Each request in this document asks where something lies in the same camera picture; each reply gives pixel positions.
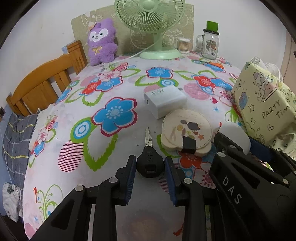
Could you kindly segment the cream bear compact mirror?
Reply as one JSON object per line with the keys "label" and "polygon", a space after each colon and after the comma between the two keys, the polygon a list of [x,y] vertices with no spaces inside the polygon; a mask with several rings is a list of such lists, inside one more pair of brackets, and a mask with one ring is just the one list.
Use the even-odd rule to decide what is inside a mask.
{"label": "cream bear compact mirror", "polygon": [[167,151],[180,151],[203,157],[212,144],[212,128],[198,112],[177,109],[167,114],[162,123],[161,145]]}

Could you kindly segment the glass mason jar mug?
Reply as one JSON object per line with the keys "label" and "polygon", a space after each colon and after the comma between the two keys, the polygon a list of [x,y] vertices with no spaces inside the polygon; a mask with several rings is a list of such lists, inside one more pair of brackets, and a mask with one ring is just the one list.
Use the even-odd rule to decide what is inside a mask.
{"label": "glass mason jar mug", "polygon": [[218,23],[207,21],[206,28],[202,35],[198,35],[196,39],[196,48],[204,58],[215,60],[219,48],[219,32]]}

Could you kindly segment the white floor fan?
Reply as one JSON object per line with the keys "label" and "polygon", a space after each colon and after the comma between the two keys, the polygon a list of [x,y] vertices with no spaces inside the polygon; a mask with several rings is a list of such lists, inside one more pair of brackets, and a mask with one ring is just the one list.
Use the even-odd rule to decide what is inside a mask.
{"label": "white floor fan", "polygon": [[280,69],[272,64],[272,63],[264,63],[258,56],[255,56],[251,59],[251,61],[253,64],[260,66],[261,68],[268,70],[271,74],[273,74],[274,76],[276,76],[281,82],[283,82],[283,77],[281,75]]}

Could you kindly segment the beige door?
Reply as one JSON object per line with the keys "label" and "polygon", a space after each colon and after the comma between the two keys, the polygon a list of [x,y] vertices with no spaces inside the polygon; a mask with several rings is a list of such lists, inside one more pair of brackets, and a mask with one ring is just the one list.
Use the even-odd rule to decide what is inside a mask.
{"label": "beige door", "polygon": [[295,65],[295,42],[288,31],[286,31],[286,41],[285,41],[285,52],[280,68],[280,72],[283,78],[283,81],[287,76],[290,75],[289,69],[292,69],[292,66]]}

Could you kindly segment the yellow cartoon paper box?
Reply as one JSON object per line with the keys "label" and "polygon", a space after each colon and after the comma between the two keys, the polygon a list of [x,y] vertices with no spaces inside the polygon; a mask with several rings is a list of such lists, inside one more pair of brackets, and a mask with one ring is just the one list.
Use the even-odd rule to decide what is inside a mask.
{"label": "yellow cartoon paper box", "polygon": [[295,158],[295,94],[290,88],[247,61],[231,93],[248,135]]}

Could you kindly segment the beige patterned wall board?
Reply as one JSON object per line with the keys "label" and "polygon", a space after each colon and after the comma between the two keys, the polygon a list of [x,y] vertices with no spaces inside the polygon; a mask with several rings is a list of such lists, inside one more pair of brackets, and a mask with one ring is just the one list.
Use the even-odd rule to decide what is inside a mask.
{"label": "beige patterned wall board", "polygon": [[[136,53],[152,45],[153,34],[130,30],[119,20],[115,13],[114,6],[106,6],[88,11],[71,20],[74,38],[75,40],[81,41],[86,55],[88,54],[87,41],[89,30],[95,23],[106,18],[111,18],[116,28],[115,43],[118,45],[118,55]],[[163,35],[163,46],[176,48],[179,38],[194,39],[194,6],[192,4],[186,5],[185,13],[179,23],[165,31]]]}

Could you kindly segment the grey plaid pillow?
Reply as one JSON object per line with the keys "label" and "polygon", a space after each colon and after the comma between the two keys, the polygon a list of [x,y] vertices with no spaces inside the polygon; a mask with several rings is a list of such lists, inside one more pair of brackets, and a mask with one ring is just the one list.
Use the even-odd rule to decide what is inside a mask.
{"label": "grey plaid pillow", "polygon": [[23,189],[28,161],[30,158],[29,143],[36,123],[37,114],[22,116],[12,113],[8,118],[3,134],[1,154],[4,170],[7,171],[12,184]]}

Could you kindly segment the white 45W charger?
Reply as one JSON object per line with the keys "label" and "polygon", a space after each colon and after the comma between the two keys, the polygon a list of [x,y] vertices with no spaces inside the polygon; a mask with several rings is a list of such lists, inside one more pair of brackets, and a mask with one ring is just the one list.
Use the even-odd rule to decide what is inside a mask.
{"label": "white 45W charger", "polygon": [[144,102],[148,110],[158,120],[168,113],[182,108],[186,95],[175,86],[166,86],[144,93]]}

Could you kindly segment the green desk fan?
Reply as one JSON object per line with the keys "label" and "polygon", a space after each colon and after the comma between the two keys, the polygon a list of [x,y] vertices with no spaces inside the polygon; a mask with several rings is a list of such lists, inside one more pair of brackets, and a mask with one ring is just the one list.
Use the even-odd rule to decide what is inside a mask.
{"label": "green desk fan", "polygon": [[163,35],[182,19],[185,1],[115,1],[115,13],[130,30],[153,34],[153,43],[138,53],[148,60],[171,60],[181,56],[171,46],[163,46]]}

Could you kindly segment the purple plush bunny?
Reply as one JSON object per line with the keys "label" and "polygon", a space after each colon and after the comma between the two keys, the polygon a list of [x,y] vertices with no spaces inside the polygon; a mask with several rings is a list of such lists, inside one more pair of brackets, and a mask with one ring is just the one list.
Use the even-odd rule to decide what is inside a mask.
{"label": "purple plush bunny", "polygon": [[89,31],[87,44],[90,66],[109,63],[115,59],[118,48],[115,44],[115,34],[116,28],[110,18],[96,23]]}

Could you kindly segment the black key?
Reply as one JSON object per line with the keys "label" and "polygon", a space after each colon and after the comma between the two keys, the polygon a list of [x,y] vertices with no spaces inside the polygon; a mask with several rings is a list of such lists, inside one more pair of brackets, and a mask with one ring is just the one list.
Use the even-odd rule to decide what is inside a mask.
{"label": "black key", "polygon": [[163,157],[152,145],[149,127],[145,129],[145,147],[137,158],[136,169],[145,178],[159,177],[165,169]]}

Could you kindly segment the floral tablecloth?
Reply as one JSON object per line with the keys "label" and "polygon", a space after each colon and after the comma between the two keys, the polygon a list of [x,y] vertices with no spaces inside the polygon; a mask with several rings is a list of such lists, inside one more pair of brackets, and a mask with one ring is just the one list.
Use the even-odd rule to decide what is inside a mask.
{"label": "floral tablecloth", "polygon": [[[191,60],[219,63],[211,69]],[[144,93],[173,85],[186,97],[186,108],[201,113],[213,130],[224,123],[243,126],[230,99],[241,70],[223,58],[197,54],[168,61],[120,57],[114,63],[84,68],[55,104],[42,111],[29,144],[30,158],[23,189],[23,222],[32,237],[53,210],[77,185],[99,185],[138,156],[145,129],[163,157],[200,185],[215,188],[209,170],[215,149],[204,157],[161,146],[162,120],[144,102]]]}

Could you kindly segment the white earbuds case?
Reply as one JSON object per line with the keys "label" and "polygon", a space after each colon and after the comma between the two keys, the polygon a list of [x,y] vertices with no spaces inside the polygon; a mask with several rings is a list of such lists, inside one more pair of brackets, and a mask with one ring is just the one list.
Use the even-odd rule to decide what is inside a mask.
{"label": "white earbuds case", "polygon": [[245,131],[235,123],[224,123],[218,130],[219,133],[224,134],[227,138],[242,148],[246,155],[250,151],[251,142]]}

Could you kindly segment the cotton swab container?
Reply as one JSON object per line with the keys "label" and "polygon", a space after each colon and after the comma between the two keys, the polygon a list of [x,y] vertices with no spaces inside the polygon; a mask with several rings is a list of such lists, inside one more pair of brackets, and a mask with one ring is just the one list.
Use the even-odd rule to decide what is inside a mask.
{"label": "cotton swab container", "polygon": [[180,37],[178,38],[178,51],[182,54],[189,54],[190,52],[190,46],[191,46],[191,39],[189,38],[183,38]]}

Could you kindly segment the orange scissors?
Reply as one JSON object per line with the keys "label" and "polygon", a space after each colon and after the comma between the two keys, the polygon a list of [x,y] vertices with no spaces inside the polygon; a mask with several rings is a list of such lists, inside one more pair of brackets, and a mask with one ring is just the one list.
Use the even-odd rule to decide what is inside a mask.
{"label": "orange scissors", "polygon": [[219,64],[219,63],[214,63],[214,62],[206,62],[206,61],[203,61],[203,60],[191,60],[192,62],[196,63],[196,64],[201,64],[201,65],[204,65],[208,68],[211,68],[211,69],[224,69],[224,66],[222,64]]}

